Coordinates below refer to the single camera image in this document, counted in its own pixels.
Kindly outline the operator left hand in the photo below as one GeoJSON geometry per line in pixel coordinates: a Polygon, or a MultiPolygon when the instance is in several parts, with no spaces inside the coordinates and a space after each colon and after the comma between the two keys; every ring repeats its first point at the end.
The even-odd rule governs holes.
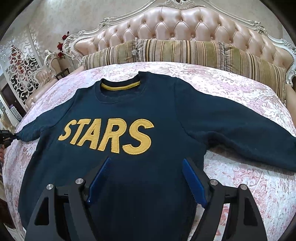
{"type": "Polygon", "coordinates": [[[0,162],[4,163],[5,148],[4,145],[0,147],[0,162]]]}

